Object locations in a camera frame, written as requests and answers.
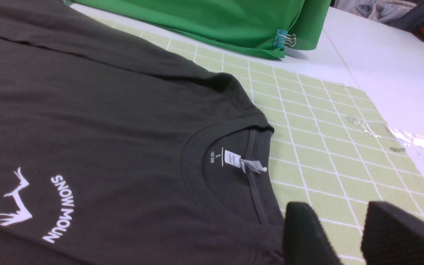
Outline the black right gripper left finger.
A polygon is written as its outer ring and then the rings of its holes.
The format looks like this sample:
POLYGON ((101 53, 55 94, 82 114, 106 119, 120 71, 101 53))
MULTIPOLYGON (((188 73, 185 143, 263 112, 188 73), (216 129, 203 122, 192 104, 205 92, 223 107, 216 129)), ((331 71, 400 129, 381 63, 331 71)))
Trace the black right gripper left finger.
POLYGON ((313 208, 304 202, 286 207, 284 260, 287 265, 340 265, 338 258, 313 208))

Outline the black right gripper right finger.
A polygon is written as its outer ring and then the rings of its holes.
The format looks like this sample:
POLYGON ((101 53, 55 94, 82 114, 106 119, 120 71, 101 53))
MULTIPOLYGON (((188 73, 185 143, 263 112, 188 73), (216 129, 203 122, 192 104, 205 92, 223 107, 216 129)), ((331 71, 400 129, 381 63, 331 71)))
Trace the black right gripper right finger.
POLYGON ((424 222, 391 203, 371 201, 361 251, 368 265, 424 265, 424 222))

